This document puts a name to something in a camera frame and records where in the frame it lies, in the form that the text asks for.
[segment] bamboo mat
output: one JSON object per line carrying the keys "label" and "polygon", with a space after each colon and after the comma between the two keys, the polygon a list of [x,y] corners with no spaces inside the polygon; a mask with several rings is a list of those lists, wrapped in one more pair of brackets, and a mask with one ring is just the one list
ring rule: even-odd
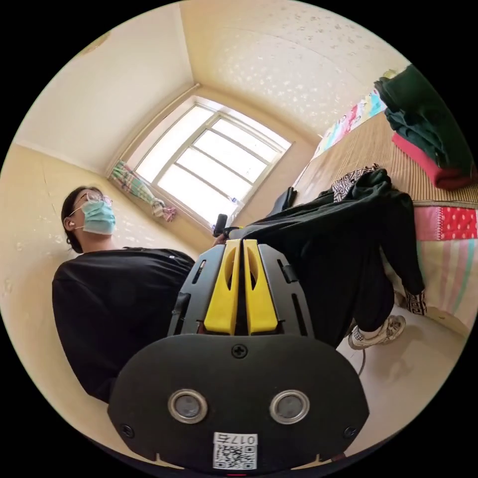
{"label": "bamboo mat", "polygon": [[415,206],[457,206],[478,209],[478,185],[457,191],[437,189],[425,172],[392,143],[394,131],[384,113],[352,130],[337,144],[314,158],[296,181],[295,204],[315,199],[348,172],[377,163],[393,185],[410,195]]}

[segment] striped curtain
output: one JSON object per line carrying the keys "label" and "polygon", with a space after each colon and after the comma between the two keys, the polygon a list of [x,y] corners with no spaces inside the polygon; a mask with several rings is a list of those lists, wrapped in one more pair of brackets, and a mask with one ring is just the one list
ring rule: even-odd
{"label": "striped curtain", "polygon": [[124,161],[118,161],[109,179],[118,184],[123,191],[148,203],[153,216],[163,218],[166,222],[171,222],[176,216],[176,208],[168,207],[164,201],[156,198],[144,181]]}

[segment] hand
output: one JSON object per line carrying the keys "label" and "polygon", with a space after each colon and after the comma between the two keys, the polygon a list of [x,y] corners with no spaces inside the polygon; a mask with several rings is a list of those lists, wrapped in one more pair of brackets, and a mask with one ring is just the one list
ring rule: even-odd
{"label": "hand", "polygon": [[213,247],[218,244],[225,244],[228,238],[224,235],[221,234],[216,240],[213,242]]}

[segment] blue surgical mask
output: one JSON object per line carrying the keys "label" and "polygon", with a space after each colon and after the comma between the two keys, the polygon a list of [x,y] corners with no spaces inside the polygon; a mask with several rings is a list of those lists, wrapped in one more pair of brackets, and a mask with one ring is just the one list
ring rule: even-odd
{"label": "blue surgical mask", "polygon": [[110,236],[115,230],[115,214],[105,201],[84,203],[81,210],[85,215],[85,225],[83,226],[85,232]]}

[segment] window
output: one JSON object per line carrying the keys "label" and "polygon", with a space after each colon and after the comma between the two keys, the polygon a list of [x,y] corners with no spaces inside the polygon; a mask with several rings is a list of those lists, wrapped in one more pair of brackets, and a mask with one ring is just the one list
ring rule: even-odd
{"label": "window", "polygon": [[206,226],[235,216],[291,143],[256,121],[197,98],[136,172]]}

